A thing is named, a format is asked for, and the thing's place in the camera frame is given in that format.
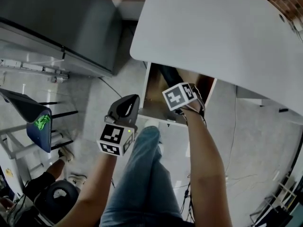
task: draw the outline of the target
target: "tile floor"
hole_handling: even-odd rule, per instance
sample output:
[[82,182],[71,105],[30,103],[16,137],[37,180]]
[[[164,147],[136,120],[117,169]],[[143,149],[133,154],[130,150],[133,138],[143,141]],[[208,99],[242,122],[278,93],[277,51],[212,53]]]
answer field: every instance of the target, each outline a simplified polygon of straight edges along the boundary
[[[54,128],[59,128],[68,138],[75,140],[70,146],[75,161],[67,166],[66,174],[87,175],[94,165],[98,154],[95,139],[100,134],[103,117],[112,102],[119,99],[117,93],[107,84],[122,96],[142,93],[145,66],[142,61],[136,61],[129,55],[132,37],[129,28],[125,28],[116,58],[120,71],[115,77],[103,78],[106,83],[98,78],[72,75],[63,84],[52,84],[43,76],[6,74],[2,88],[22,92],[25,84],[24,93],[36,101],[63,102],[50,106],[55,114],[79,110],[79,114],[56,119],[53,124]],[[0,100],[0,112],[1,129],[24,123],[4,100]],[[278,179],[281,179],[287,171],[302,128],[281,119],[275,108],[259,107],[239,99],[235,101],[234,86],[222,81],[218,81],[216,85],[205,119],[225,169],[228,169],[226,187],[233,225],[248,226],[251,224],[249,214],[276,188],[277,181],[272,181],[275,173],[280,171]],[[138,119],[139,130],[144,123],[145,120]],[[181,205],[190,173],[187,128],[161,124],[160,131],[165,146],[162,163],[171,173],[172,185]],[[30,143],[25,134],[18,137]],[[115,184],[118,184],[123,174],[130,153],[131,149],[117,162],[113,176]],[[49,157],[44,152],[27,156],[29,168]],[[42,172],[43,169],[35,172],[33,177]],[[188,199],[184,218],[187,217],[187,207]]]

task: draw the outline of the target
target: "jeans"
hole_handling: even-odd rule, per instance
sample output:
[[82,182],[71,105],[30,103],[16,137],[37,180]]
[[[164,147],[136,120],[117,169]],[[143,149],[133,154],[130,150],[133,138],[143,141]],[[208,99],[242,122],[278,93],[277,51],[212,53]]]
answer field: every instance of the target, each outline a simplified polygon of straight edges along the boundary
[[142,225],[159,217],[182,221],[169,171],[160,163],[159,138],[154,126],[138,136],[124,175],[101,217],[101,226]]

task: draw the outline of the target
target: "wooden drawer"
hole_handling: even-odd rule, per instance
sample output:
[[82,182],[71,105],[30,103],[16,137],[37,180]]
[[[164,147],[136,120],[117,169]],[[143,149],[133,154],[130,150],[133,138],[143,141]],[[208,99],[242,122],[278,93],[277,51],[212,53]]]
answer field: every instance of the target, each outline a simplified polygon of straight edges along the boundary
[[[177,69],[184,82],[194,83],[199,89],[205,102],[209,102],[217,79],[204,76],[188,70]],[[143,93],[140,101],[139,117],[156,119],[163,123],[169,123],[186,127],[186,121],[182,115],[170,111],[165,103],[162,92],[168,88],[166,81],[160,73],[158,66],[148,63]]]

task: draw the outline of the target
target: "black chair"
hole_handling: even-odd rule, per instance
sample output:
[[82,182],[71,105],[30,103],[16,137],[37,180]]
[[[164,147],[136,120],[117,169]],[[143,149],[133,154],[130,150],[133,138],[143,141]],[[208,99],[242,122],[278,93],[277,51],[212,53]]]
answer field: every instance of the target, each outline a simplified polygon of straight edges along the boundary
[[[52,130],[52,122],[53,119],[77,114],[78,111],[52,115],[51,109],[44,105],[54,105],[57,104],[57,102],[38,103],[27,95],[8,91],[2,88],[0,88],[0,95],[7,103],[10,103],[27,122],[28,137],[42,150],[50,153],[53,149],[60,148],[73,142],[73,140],[70,140],[52,147],[51,135],[55,132]],[[48,115],[49,120],[45,122],[42,128],[39,128],[35,122],[46,115]]]

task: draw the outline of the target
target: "tabletop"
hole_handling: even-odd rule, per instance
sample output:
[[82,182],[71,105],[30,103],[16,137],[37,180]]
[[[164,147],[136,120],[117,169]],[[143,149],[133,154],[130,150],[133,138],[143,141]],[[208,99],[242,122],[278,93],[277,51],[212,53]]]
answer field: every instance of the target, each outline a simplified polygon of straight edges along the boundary
[[130,54],[221,79],[303,115],[303,43],[267,0],[146,0]]

